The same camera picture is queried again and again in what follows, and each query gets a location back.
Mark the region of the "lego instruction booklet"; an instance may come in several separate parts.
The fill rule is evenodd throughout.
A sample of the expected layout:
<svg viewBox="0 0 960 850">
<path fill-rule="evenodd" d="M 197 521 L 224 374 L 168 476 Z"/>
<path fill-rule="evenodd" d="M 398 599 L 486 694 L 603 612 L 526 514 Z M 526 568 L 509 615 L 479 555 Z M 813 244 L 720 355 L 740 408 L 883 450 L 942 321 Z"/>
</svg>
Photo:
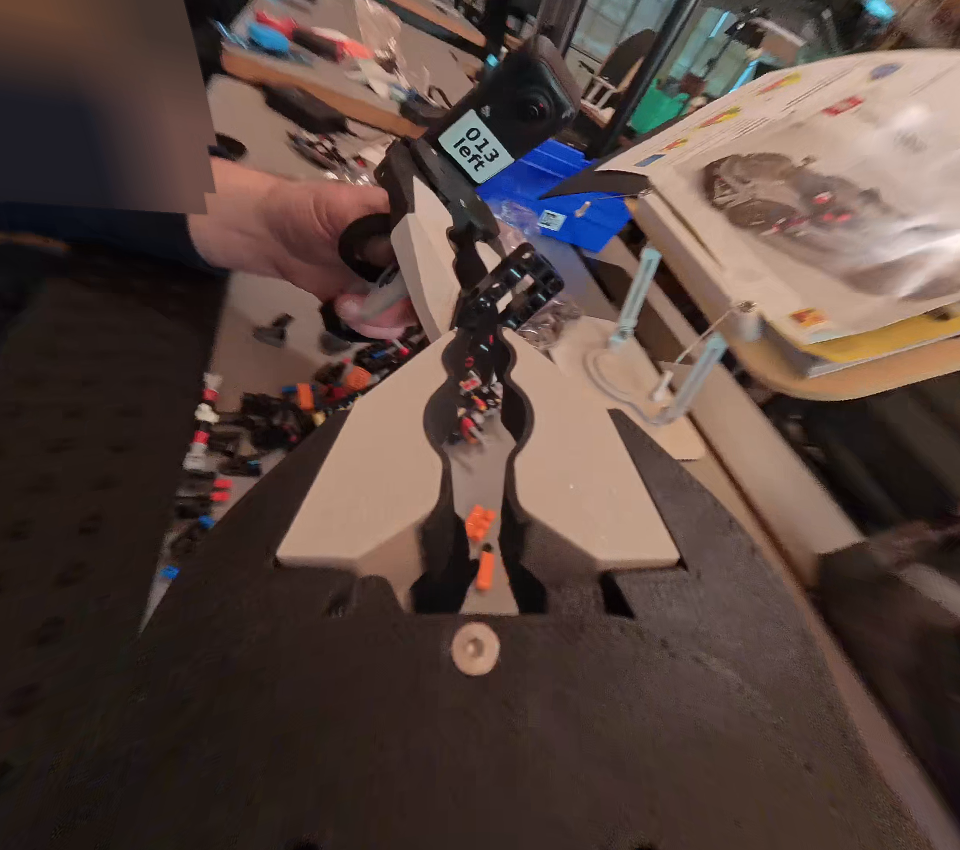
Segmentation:
<svg viewBox="0 0 960 850">
<path fill-rule="evenodd" d="M 807 376 L 958 340 L 959 52 L 781 69 L 544 198 L 638 198 L 639 227 Z"/>
</svg>

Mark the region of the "clear bag of lego pieces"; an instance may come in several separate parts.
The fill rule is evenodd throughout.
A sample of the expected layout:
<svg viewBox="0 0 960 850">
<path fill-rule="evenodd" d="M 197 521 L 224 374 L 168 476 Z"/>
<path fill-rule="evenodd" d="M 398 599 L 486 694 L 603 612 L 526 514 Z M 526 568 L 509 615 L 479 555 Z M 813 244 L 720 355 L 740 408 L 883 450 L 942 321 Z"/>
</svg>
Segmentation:
<svg viewBox="0 0 960 850">
<path fill-rule="evenodd" d="M 548 353 L 561 339 L 570 324 L 583 316 L 580 307 L 566 296 L 559 296 L 528 319 L 517 334 L 542 353 Z"/>
</svg>

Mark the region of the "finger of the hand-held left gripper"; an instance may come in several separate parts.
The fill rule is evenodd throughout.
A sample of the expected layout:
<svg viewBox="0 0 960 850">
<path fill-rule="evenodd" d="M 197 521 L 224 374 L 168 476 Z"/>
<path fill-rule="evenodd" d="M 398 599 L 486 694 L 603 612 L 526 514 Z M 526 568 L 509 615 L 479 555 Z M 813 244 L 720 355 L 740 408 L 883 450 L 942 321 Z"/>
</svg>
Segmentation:
<svg viewBox="0 0 960 850">
<path fill-rule="evenodd" d="M 393 228 L 393 251 L 407 294 L 429 339 L 449 330 L 461 295 L 449 210 L 421 180 L 413 181 L 413 211 Z"/>
<path fill-rule="evenodd" d="M 485 269 L 495 269 L 519 245 L 518 231 L 500 231 L 488 241 L 477 241 L 476 252 Z"/>
</svg>

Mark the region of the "black power adapter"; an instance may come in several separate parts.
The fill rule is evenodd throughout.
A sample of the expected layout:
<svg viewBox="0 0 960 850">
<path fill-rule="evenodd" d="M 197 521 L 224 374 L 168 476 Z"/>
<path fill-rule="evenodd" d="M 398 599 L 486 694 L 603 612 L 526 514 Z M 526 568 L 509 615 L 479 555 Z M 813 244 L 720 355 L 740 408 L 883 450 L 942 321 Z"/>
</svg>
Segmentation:
<svg viewBox="0 0 960 850">
<path fill-rule="evenodd" d="M 301 129 L 315 134 L 348 132 L 346 116 L 309 92 L 292 86 L 263 85 L 265 104 Z"/>
</svg>

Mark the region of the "black perforated mat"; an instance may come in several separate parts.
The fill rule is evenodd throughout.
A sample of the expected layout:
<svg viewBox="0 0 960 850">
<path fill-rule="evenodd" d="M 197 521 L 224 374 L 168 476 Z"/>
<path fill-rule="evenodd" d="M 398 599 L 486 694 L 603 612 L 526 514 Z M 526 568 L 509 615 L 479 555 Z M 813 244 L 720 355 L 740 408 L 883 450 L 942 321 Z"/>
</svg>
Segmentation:
<svg viewBox="0 0 960 850">
<path fill-rule="evenodd" d="M 2 244 L 2 848 L 45 844 L 137 634 L 226 282 Z"/>
</svg>

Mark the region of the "person's left hand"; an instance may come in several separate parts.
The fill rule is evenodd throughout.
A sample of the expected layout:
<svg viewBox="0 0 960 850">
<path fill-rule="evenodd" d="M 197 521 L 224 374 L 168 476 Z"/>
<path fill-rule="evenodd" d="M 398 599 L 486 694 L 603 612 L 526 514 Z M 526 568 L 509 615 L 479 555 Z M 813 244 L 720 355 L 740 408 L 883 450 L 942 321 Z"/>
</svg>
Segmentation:
<svg viewBox="0 0 960 850">
<path fill-rule="evenodd" d="M 378 186 L 336 180 L 293 181 L 211 157 L 214 192 L 205 215 L 189 215 L 190 239 L 215 267 L 276 278 L 332 303 L 348 327 L 371 339 L 394 339 L 416 322 L 408 299 L 363 314 L 359 277 L 342 260 L 342 232 L 355 220 L 386 215 Z"/>
</svg>

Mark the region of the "blue bin with tag label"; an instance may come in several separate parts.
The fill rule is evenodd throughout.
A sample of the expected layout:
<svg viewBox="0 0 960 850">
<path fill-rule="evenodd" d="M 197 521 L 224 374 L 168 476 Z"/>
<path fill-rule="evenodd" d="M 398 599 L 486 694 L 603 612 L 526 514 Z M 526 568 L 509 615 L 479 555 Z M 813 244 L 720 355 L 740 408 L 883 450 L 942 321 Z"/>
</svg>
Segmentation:
<svg viewBox="0 0 960 850">
<path fill-rule="evenodd" d="M 549 140 L 476 189 L 491 208 L 512 201 L 536 216 L 540 233 L 592 253 L 619 235 L 632 214 L 621 196 L 547 193 L 588 165 L 581 151 Z"/>
</svg>

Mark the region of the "white book stand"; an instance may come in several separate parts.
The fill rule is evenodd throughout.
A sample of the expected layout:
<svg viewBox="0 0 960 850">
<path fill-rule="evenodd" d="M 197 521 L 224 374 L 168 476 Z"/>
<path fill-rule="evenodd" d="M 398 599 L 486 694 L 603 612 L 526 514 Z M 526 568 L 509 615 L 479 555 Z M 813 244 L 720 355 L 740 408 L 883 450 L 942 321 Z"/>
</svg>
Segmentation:
<svg viewBox="0 0 960 850">
<path fill-rule="evenodd" d="M 581 316 L 565 329 L 551 351 L 567 376 L 579 381 L 608 409 L 628 417 L 676 460 L 698 460 L 705 453 L 693 436 L 687 414 L 725 352 L 732 353 L 752 378 L 774 393 L 814 403 L 845 402 L 912 386 L 958 371 L 958 303 L 890 324 L 870 338 L 897 337 L 901 348 L 879 351 L 870 360 L 831 363 L 828 373 L 804 377 L 786 354 L 795 345 L 779 345 L 752 301 L 729 299 L 716 274 L 715 261 L 672 219 L 659 203 L 638 197 L 626 205 L 646 237 L 629 277 L 625 302 L 615 319 Z M 644 307 L 668 302 L 656 285 L 659 269 L 668 268 L 684 293 L 708 319 L 702 335 L 676 330 L 681 353 L 655 364 L 636 339 Z"/>
</svg>

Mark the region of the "black lego frame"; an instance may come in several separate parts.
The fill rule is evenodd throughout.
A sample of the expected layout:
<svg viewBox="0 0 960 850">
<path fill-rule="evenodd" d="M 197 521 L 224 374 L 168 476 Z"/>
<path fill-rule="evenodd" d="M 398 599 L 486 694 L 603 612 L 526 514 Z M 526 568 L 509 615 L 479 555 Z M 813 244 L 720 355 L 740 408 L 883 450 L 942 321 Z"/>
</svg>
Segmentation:
<svg viewBox="0 0 960 850">
<path fill-rule="evenodd" d="M 551 261 L 530 242 L 498 260 L 469 287 L 463 287 L 451 330 L 506 327 L 517 330 L 559 296 L 566 284 Z"/>
</svg>

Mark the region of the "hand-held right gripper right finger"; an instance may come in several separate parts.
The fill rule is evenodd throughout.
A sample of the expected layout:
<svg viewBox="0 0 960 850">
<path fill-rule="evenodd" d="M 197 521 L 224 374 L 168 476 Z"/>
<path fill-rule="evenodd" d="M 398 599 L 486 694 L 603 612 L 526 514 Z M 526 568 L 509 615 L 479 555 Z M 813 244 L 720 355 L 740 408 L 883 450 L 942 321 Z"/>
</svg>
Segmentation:
<svg viewBox="0 0 960 850">
<path fill-rule="evenodd" d="M 616 574 L 673 571 L 682 555 L 618 428 L 587 388 L 510 329 L 498 332 L 506 460 L 498 546 L 519 614 Z"/>
</svg>

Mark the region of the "wooden desk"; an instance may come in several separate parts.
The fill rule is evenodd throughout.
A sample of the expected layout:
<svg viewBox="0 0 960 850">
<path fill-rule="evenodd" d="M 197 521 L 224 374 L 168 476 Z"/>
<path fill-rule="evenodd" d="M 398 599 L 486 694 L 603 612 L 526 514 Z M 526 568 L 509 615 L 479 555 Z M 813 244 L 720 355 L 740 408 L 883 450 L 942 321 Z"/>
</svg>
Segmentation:
<svg viewBox="0 0 960 850">
<path fill-rule="evenodd" d="M 399 48 L 409 65 L 426 68 L 430 82 L 457 101 L 473 87 L 472 77 L 481 68 L 485 37 L 462 14 L 440 0 L 376 0 L 400 18 Z M 260 8 L 294 16 L 308 25 L 335 28 L 359 38 L 354 0 L 316 0 L 315 4 L 270 4 L 250 0 L 236 21 L 240 33 Z M 254 84 L 295 86 L 339 109 L 347 117 L 394 135 L 419 135 L 422 130 L 404 119 L 399 106 L 379 96 L 363 83 L 359 70 L 347 62 L 314 57 L 311 63 L 282 60 L 241 48 L 230 41 L 222 45 L 223 69 Z"/>
</svg>

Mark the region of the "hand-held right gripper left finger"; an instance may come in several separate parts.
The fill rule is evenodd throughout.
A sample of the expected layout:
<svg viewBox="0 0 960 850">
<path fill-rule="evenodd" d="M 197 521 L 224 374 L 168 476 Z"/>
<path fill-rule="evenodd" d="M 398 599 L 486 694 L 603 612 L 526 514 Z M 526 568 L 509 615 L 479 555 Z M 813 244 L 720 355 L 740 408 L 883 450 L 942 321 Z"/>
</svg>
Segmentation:
<svg viewBox="0 0 960 850">
<path fill-rule="evenodd" d="M 387 580 L 417 613 L 453 614 L 473 578 L 445 442 L 459 422 L 447 333 L 357 400 L 276 552 L 289 567 Z"/>
</svg>

